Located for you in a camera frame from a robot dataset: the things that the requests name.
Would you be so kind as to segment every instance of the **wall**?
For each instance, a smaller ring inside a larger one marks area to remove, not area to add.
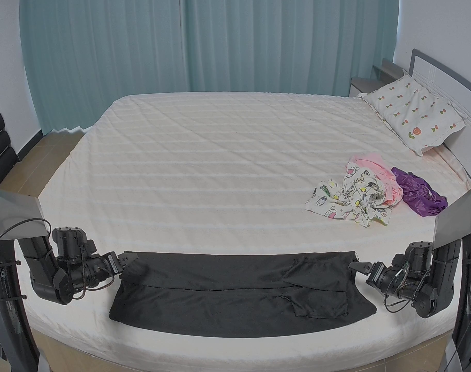
[[[394,63],[409,69],[413,48],[471,82],[471,0],[400,0]]]
[[[0,113],[18,153],[40,130],[21,53],[19,0],[0,0]]]

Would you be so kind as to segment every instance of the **headboard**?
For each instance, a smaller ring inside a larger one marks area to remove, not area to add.
[[[455,155],[471,177],[471,83],[446,65],[413,49],[410,76],[432,94],[448,98],[466,116],[466,127],[450,135],[444,145]]]

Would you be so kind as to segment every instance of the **clothing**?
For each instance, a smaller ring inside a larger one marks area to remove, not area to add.
[[[358,291],[354,251],[291,255],[139,252],[110,318],[183,335],[270,337],[346,326],[375,314]]]
[[[420,216],[437,215],[447,208],[446,197],[432,190],[423,178],[396,167],[393,167],[392,172],[403,188],[403,201]]]
[[[385,205],[382,181],[355,163],[348,163],[346,169],[342,185],[333,180],[320,182],[305,208],[327,218],[354,220],[364,227],[373,219],[387,225],[392,207]]]
[[[385,204],[396,205],[403,199],[403,189],[396,182],[396,176],[389,170],[379,153],[368,153],[363,156],[353,156],[349,160],[359,167],[369,168],[385,186]]]

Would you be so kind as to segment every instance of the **white pillow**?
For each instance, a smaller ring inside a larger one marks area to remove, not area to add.
[[[448,99],[432,95],[408,74],[359,96],[419,156],[465,127]]]

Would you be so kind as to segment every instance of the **bed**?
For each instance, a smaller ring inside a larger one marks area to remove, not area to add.
[[[461,78],[446,74],[442,65],[416,51],[411,73],[435,93],[443,90],[451,100],[456,95],[458,108],[471,116],[471,90]],[[389,263],[410,242],[432,240],[434,217],[422,218],[401,203],[386,227],[326,219],[304,208],[316,183],[340,180],[352,155],[379,152],[389,165],[425,178],[451,203],[471,188],[468,136],[471,125],[448,140],[455,154],[439,146],[420,158],[359,98],[266,93],[127,96],[114,102],[85,134],[40,202],[54,227],[83,228],[100,253],[354,250],[360,260]],[[21,257],[18,247],[17,255]],[[410,307],[388,313],[379,293],[357,275],[358,289],[377,307],[367,319],[295,336],[211,338],[148,331],[110,320],[119,280],[64,307],[39,299],[31,290],[27,266],[20,269],[33,328],[144,371],[326,372],[365,365],[450,330],[460,280],[459,270],[453,302],[430,319],[419,318]]]

